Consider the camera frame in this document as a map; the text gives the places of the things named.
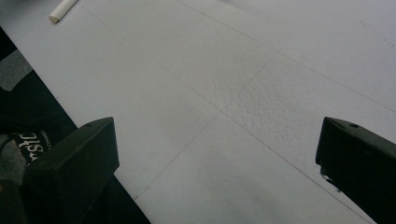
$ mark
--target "white surface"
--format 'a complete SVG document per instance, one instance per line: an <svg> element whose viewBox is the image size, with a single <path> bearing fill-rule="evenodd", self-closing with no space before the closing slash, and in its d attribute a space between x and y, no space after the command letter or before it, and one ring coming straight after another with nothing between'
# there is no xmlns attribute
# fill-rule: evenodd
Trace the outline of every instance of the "white surface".
<svg viewBox="0 0 396 224"><path fill-rule="evenodd" d="M367 223L315 165L325 116L396 142L393 1L20 1L0 24L77 125L112 116L155 223Z"/></svg>
<svg viewBox="0 0 396 224"><path fill-rule="evenodd" d="M58 22L61 20L67 11L72 8L72 6L77 2L77 0L63 0L53 11L49 14L49 19L53 22Z"/></svg>

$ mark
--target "white chalk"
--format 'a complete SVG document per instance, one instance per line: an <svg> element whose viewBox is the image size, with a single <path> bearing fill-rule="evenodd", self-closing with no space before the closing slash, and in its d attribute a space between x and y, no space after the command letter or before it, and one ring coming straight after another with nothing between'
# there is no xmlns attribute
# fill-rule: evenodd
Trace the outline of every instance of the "white chalk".
<svg viewBox="0 0 396 224"><path fill-rule="evenodd" d="M77 0L63 0L62 3L49 14L49 19L57 23L76 2Z"/></svg>

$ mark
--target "white paper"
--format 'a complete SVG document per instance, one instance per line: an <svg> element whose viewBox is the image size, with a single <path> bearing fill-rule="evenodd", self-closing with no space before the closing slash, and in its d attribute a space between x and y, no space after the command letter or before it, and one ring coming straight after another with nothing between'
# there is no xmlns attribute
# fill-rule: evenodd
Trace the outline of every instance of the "white paper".
<svg viewBox="0 0 396 224"><path fill-rule="evenodd" d="M58 22L76 2L77 0L63 0L62 3L49 14L49 19L54 23Z"/></svg>

